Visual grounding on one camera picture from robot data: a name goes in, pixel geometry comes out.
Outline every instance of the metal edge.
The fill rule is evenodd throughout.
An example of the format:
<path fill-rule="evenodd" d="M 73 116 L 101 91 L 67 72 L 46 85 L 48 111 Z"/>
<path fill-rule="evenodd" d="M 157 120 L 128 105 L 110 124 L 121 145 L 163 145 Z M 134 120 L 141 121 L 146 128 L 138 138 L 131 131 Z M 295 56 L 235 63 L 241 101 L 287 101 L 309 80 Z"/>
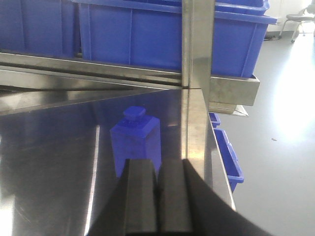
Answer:
<path fill-rule="evenodd" d="M 80 59 L 55 59 L 28 55 L 0 53 L 0 65 L 72 74 L 105 75 L 181 84 L 180 71 L 105 64 Z"/>

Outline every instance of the blue plastic crate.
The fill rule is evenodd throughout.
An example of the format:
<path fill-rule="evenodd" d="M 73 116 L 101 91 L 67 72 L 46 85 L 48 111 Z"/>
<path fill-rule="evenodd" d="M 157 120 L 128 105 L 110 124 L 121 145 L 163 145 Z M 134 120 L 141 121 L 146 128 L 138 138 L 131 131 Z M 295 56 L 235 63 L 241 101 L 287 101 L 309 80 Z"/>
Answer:
<path fill-rule="evenodd" d="M 182 8 L 125 0 L 73 0 L 84 59 L 181 69 Z"/>
<path fill-rule="evenodd" d="M 182 8 L 174 1 L 72 1 L 80 3 L 84 59 L 181 69 Z M 266 16 L 216 12 L 212 74 L 251 77 L 268 24 L 275 22 Z"/>
<path fill-rule="evenodd" d="M 232 192 L 234 192 L 238 183 L 244 182 L 244 175 L 241 167 L 238 164 L 236 153 L 229 142 L 226 132 L 223 129 L 215 128 L 215 135 L 223 159 L 225 171 L 227 174 L 228 181 Z"/>
<path fill-rule="evenodd" d="M 250 78 L 268 24 L 277 19 L 231 12 L 215 12 L 212 74 Z"/>
<path fill-rule="evenodd" d="M 269 8 L 268 0 L 217 0 L 215 10 L 262 16 Z"/>
<path fill-rule="evenodd" d="M 76 10 L 67 0 L 1 0 L 0 50 L 73 57 L 79 50 Z"/>
<path fill-rule="evenodd" d="M 209 113 L 211 124 L 214 128 L 221 124 L 221 120 L 217 113 Z"/>

